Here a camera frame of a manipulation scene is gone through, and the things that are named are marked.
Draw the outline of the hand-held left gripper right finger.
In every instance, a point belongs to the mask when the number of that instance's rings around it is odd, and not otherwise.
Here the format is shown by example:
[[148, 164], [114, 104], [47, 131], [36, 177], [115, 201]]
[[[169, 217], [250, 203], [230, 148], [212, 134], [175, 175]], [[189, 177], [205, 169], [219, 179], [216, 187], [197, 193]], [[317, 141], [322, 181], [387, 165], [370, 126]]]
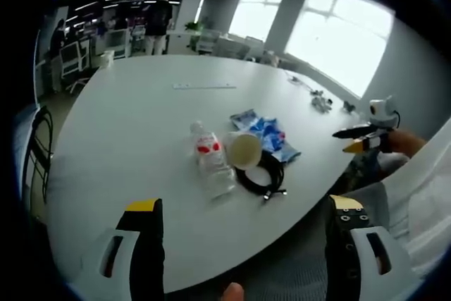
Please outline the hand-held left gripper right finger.
[[411, 288], [409, 256], [355, 199], [330, 195], [327, 300], [395, 300]]

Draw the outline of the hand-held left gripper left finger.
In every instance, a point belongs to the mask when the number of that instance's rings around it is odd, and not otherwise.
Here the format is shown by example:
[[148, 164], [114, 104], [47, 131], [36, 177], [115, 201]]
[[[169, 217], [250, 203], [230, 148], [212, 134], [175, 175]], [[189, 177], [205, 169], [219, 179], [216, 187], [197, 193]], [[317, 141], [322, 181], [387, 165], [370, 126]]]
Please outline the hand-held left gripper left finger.
[[163, 204], [160, 198], [125, 208], [81, 261], [82, 300], [163, 300]]

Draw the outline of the person's right hand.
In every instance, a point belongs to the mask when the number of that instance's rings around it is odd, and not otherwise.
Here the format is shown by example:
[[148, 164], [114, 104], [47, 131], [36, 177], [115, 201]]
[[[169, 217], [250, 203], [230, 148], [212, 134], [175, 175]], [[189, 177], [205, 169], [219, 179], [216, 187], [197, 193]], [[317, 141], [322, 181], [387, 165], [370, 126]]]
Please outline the person's right hand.
[[418, 153], [427, 141], [411, 132], [395, 129], [388, 133], [388, 151], [401, 153], [412, 158]]

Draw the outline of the person's left hand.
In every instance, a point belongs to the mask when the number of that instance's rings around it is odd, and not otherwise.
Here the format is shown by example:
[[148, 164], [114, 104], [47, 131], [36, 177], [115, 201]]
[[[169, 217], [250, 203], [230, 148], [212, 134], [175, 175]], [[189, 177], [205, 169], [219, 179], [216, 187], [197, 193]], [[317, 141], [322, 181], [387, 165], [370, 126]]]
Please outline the person's left hand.
[[224, 290], [221, 301], [244, 301], [245, 291], [239, 283], [232, 282]]

